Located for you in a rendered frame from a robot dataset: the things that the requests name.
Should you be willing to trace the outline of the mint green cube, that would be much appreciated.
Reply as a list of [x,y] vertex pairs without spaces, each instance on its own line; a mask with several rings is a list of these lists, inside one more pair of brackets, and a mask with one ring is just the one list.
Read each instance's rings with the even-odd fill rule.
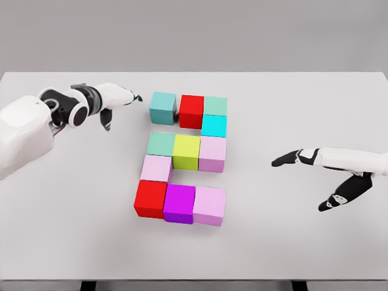
[[174,133],[152,132],[146,154],[172,157],[175,137]]
[[227,98],[206,96],[204,98],[204,114],[213,116],[227,116]]

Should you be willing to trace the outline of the pale pink cube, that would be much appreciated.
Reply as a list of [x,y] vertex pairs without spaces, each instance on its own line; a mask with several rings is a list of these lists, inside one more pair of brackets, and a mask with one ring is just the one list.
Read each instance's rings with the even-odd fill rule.
[[170,183],[172,180],[172,157],[146,155],[144,158],[140,180]]
[[226,190],[198,186],[195,191],[193,222],[221,227],[226,207]]
[[199,171],[222,173],[226,160],[226,138],[202,136],[199,150]]

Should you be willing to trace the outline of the yellow-green cube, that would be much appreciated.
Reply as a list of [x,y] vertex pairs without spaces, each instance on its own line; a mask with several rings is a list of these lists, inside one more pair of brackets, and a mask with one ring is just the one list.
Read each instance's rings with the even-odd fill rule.
[[199,136],[176,135],[173,148],[173,167],[180,170],[197,171],[199,167]]

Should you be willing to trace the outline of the cyan cube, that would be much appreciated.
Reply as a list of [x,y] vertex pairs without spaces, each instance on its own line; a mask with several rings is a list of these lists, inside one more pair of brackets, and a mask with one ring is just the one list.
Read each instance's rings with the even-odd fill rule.
[[227,136],[227,117],[204,115],[202,119],[201,135],[225,138]]

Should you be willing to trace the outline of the magenta cube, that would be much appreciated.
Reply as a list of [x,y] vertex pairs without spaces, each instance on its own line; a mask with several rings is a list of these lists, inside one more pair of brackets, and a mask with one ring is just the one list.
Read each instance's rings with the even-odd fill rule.
[[193,224],[195,186],[168,184],[164,201],[164,219],[167,222]]

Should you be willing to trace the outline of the teal cube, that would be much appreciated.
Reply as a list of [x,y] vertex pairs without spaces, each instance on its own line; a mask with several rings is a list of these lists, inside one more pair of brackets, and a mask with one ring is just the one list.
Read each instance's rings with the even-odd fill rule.
[[177,113],[176,95],[174,93],[154,92],[149,112],[152,123],[174,125]]

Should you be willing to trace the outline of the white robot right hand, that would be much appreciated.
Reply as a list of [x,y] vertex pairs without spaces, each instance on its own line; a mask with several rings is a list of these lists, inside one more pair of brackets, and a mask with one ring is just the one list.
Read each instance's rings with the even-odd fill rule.
[[372,178],[376,175],[382,176],[378,174],[380,154],[331,147],[298,149],[276,158],[271,166],[302,163],[351,173],[352,176],[318,206],[318,210],[324,212],[348,204],[372,188]]

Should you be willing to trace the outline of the red cube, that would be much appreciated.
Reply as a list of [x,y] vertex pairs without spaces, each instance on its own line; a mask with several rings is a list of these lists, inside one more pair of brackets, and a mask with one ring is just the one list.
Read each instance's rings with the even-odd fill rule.
[[164,219],[166,191],[166,182],[140,180],[133,205],[137,215],[144,218]]
[[179,126],[186,129],[202,129],[204,97],[182,95],[179,107]]

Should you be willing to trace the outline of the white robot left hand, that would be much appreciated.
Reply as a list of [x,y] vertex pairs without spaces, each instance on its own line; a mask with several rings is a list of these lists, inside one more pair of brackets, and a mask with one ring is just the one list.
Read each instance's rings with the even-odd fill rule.
[[139,94],[116,84],[100,84],[96,86],[96,90],[100,94],[102,101],[99,111],[100,122],[107,132],[111,128],[113,109],[130,105],[135,101],[142,102],[142,97]]

